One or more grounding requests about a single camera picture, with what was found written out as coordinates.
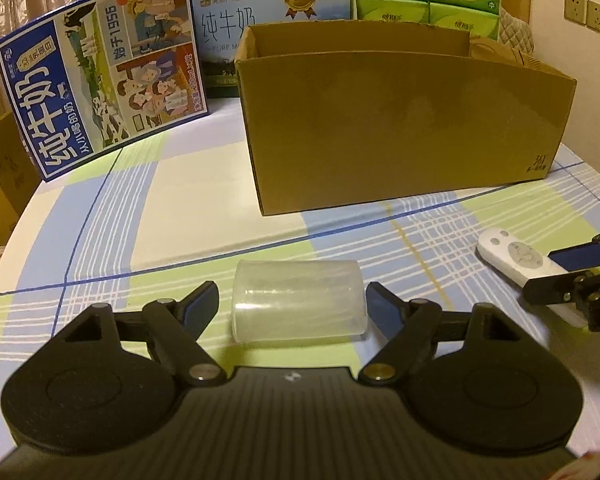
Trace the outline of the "brown cardboard box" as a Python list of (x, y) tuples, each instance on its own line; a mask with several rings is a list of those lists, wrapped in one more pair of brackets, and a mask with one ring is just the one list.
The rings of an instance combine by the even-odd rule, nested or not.
[(266, 216), (542, 179), (577, 90), (517, 49), (413, 23), (253, 25), (235, 67)]

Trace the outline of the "gold wall socket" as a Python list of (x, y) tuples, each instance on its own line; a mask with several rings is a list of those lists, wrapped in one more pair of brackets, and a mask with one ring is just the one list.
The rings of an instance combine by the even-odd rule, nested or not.
[(600, 3), (593, 0), (564, 0), (564, 18), (600, 34)]

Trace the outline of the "checkered tablecloth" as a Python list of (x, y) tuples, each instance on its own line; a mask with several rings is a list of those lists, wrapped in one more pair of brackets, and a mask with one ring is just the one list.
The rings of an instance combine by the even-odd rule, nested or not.
[[(598, 450), (600, 333), (524, 307), (518, 289), (477, 255), (478, 236), (492, 226), (544, 254), (586, 242), (600, 232), (600, 174), (561, 148), (541, 181), (265, 217), (240, 106), (217, 102), (208, 117), (38, 188), (0, 260), (0, 394), (16, 368), (90, 304), (136, 310), (207, 280), (221, 303), (201, 344), (222, 365), (358, 370), (379, 349), (378, 333), (271, 349), (236, 344), (230, 327), (238, 262), (354, 260), (364, 281), (404, 299), (457, 311), (479, 301), (499, 306), (582, 380), (585, 408), (570, 445)], [(0, 459), (11, 448), (0, 409)]]

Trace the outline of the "white remote control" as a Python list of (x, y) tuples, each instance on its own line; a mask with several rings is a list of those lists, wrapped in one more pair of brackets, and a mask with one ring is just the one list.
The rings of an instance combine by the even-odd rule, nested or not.
[(501, 228), (483, 231), (478, 237), (477, 252), (484, 262), (519, 287), (532, 278), (567, 273), (562, 266)]

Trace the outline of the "clear plastic cup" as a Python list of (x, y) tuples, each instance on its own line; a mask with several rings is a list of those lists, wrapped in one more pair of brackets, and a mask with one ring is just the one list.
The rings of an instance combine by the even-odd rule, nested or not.
[(368, 314), (353, 260), (238, 263), (232, 333), (240, 344), (361, 336)]

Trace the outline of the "cardboard boxes on floor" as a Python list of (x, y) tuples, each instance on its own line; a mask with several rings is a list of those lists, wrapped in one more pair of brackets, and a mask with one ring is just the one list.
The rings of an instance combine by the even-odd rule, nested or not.
[(0, 117), (0, 246), (4, 246), (40, 185), (12, 112)]

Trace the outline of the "light blue milk carton box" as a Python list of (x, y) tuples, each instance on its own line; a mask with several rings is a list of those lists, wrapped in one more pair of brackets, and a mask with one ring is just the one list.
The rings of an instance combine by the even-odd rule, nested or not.
[(238, 95), (234, 58), (257, 24), (347, 20), (351, 0), (192, 0), (204, 90), (213, 99)]

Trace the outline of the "dark blue milk carton box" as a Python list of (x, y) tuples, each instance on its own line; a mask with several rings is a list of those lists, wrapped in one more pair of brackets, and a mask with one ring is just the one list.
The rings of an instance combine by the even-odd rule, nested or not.
[(209, 113), (192, 0), (78, 0), (0, 39), (0, 74), (41, 178)]

